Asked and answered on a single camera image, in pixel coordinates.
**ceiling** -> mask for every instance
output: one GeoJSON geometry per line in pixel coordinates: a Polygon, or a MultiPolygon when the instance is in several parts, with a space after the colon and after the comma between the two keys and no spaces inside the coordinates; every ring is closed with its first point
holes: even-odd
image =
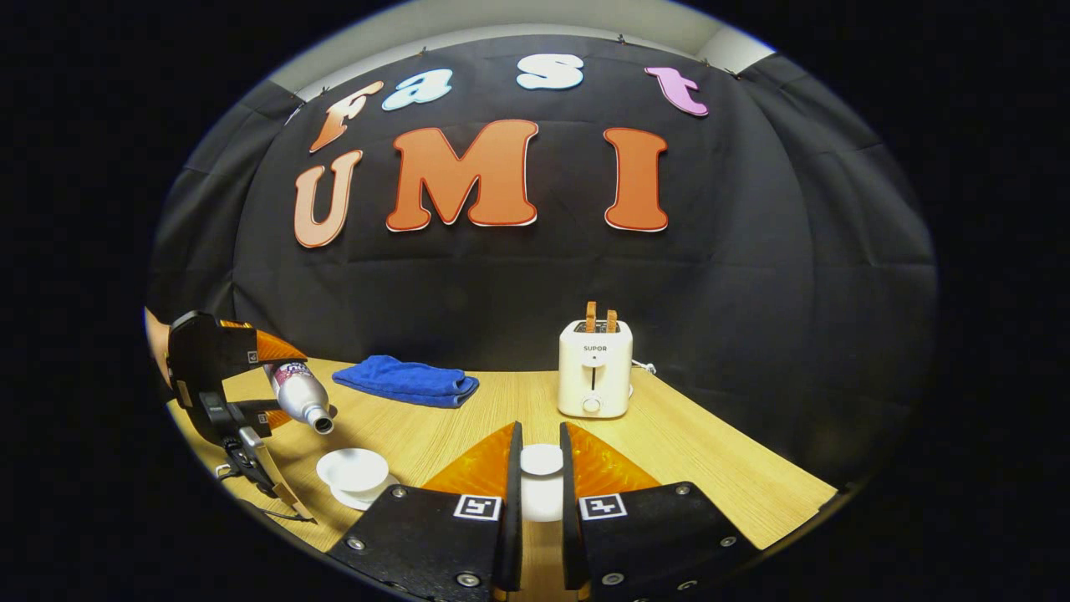
{"type": "Polygon", "coordinates": [[[314,83],[319,91],[319,84],[326,84],[333,74],[349,72],[346,78],[353,76],[354,70],[347,67],[388,55],[399,46],[418,42],[431,49],[517,32],[548,33],[552,28],[546,26],[570,26],[559,28],[563,33],[582,34],[579,28],[586,28],[591,35],[598,34],[595,30],[602,35],[622,33],[635,43],[692,58],[718,32],[731,29],[704,13],[664,0],[415,0],[339,31],[282,66],[271,79],[291,91],[311,89],[314,83]]]}

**white letter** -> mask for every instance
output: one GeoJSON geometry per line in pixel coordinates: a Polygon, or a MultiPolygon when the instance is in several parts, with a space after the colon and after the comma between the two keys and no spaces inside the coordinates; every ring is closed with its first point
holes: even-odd
{"type": "Polygon", "coordinates": [[[517,83],[529,90],[571,88],[583,81],[582,66],[583,61],[574,55],[532,55],[517,63],[525,72],[517,76],[517,83]]]}
{"type": "Polygon", "coordinates": [[[412,103],[429,103],[441,98],[453,89],[446,84],[453,74],[454,72],[448,68],[437,68],[406,79],[398,83],[397,92],[383,101],[383,110],[395,110],[412,103]]]}

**orange letter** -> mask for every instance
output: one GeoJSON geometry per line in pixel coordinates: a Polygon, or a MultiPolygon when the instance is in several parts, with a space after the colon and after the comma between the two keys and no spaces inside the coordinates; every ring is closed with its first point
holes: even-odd
{"type": "Polygon", "coordinates": [[[331,164],[331,170],[335,172],[334,194],[331,196],[331,211],[322,221],[317,221],[312,216],[312,206],[316,203],[316,183],[323,174],[323,167],[312,167],[297,175],[293,234],[302,245],[308,248],[323,246],[341,231],[341,226],[346,222],[346,210],[349,207],[349,183],[353,177],[353,167],[361,161],[363,155],[362,151],[350,151],[331,164]]]}
{"type": "Polygon", "coordinates": [[[345,132],[347,127],[342,121],[353,119],[358,112],[361,112],[361,109],[364,108],[364,103],[368,102],[368,98],[366,98],[365,95],[374,94],[382,89],[383,82],[376,81],[374,83],[365,86],[356,92],[353,92],[352,94],[331,105],[331,108],[327,109],[327,120],[323,123],[323,129],[320,132],[320,137],[316,138],[316,141],[312,142],[312,148],[308,149],[308,154],[312,154],[314,152],[338,139],[338,136],[341,136],[342,132],[345,132]]]}
{"type": "Polygon", "coordinates": [[[391,231],[418,230],[431,222],[421,203],[427,194],[445,223],[453,223],[476,180],[479,194],[469,209],[469,219],[479,226],[525,226],[535,220],[535,205],[528,202],[524,170],[528,141],[538,133],[531,121],[506,119],[488,123],[462,158],[438,127],[401,134],[394,148],[401,151],[401,173],[394,212],[386,217],[391,231]]]}
{"type": "Polygon", "coordinates": [[[658,154],[669,144],[629,127],[610,127],[602,135],[616,149],[616,201],[606,210],[606,222],[622,230],[666,229],[669,216],[658,205],[658,154]]]}

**letter m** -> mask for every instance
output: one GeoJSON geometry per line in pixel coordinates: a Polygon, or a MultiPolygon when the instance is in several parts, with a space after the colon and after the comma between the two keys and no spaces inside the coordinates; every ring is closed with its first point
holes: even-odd
{"type": "Polygon", "coordinates": [[[434,211],[453,223],[472,187],[479,182],[469,219],[479,226],[525,226],[535,220],[535,205],[528,202],[528,141],[538,133],[531,121],[502,120],[488,123],[458,158],[438,127],[414,129],[397,137],[401,151],[394,212],[386,218],[392,231],[418,230],[431,222],[422,203],[426,187],[434,211]]]}

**bottle label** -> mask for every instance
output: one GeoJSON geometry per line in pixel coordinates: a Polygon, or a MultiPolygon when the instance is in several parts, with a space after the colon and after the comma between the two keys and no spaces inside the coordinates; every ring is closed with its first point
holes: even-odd
{"type": "Polygon", "coordinates": [[[275,370],[273,380],[275,385],[281,387],[284,383],[290,380],[294,375],[303,374],[305,376],[312,376],[312,372],[308,370],[308,367],[301,362],[291,362],[288,365],[282,365],[275,370]]]}

